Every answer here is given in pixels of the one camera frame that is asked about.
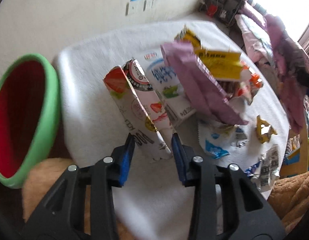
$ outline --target wall outlet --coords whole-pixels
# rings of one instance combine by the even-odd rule
[[[145,0],[143,10],[149,10],[152,8],[153,0]]]
[[[140,1],[127,3],[126,15],[137,13],[138,11],[140,11],[140,7]]]

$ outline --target brown fleece blanket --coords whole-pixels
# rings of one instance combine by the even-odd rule
[[[22,189],[24,219],[30,217],[40,200],[63,171],[72,164],[69,159],[47,159],[36,165],[29,173]],[[90,189],[87,188],[85,202],[84,231],[90,233]],[[282,219],[289,233],[309,208],[309,171],[287,179],[276,181],[268,202]],[[120,222],[117,223],[120,239],[134,237]]]
[[[309,171],[277,180],[268,202],[290,233],[309,208]]]

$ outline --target white table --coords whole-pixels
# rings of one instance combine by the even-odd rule
[[[128,134],[123,118],[102,82],[107,72],[122,65],[138,52],[157,48],[182,29],[193,30],[208,49],[241,51],[216,25],[204,21],[161,22],[111,31],[64,49],[57,57],[63,100],[65,142],[79,166],[92,165],[122,145]],[[243,53],[242,59],[256,72],[256,66]],[[251,106],[237,102],[249,125],[247,146],[217,160],[221,166],[237,163],[243,170],[256,163],[261,152],[279,145],[280,165],[287,143],[289,124],[276,95],[264,80]],[[277,130],[270,143],[260,144],[255,136],[256,116],[260,114]],[[195,116],[180,127],[183,143],[204,156],[198,144]],[[264,192],[267,198],[270,191]],[[119,219],[137,239],[186,239],[191,218],[193,189],[178,180],[174,160],[150,164],[136,148],[128,181],[113,189]]]

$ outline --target crumpled plastic wrapper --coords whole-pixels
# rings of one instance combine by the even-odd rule
[[[213,159],[231,154],[237,146],[243,147],[248,141],[238,125],[225,125],[213,120],[198,121],[198,137],[202,149]]]
[[[245,62],[242,61],[241,63],[250,72],[251,78],[249,80],[244,82],[218,81],[218,83],[227,93],[228,100],[233,97],[241,97],[250,106],[259,89],[263,87],[263,81],[252,68],[246,66]]]
[[[225,124],[248,123],[229,105],[225,91],[194,54],[190,43],[165,43],[161,51],[165,65],[173,67],[193,108]]]
[[[279,175],[279,146],[274,144],[262,157],[260,170],[255,172],[251,182],[255,183],[259,192],[271,190]]]
[[[260,143],[270,142],[272,135],[277,135],[276,130],[266,120],[257,116],[256,135]]]
[[[261,154],[259,157],[259,161],[244,171],[244,173],[247,175],[248,178],[250,178],[251,181],[254,181],[255,179],[258,179],[260,177],[261,165],[265,157],[266,154]]]
[[[201,48],[200,39],[185,25],[180,33],[174,38],[175,41],[188,41],[194,48]]]

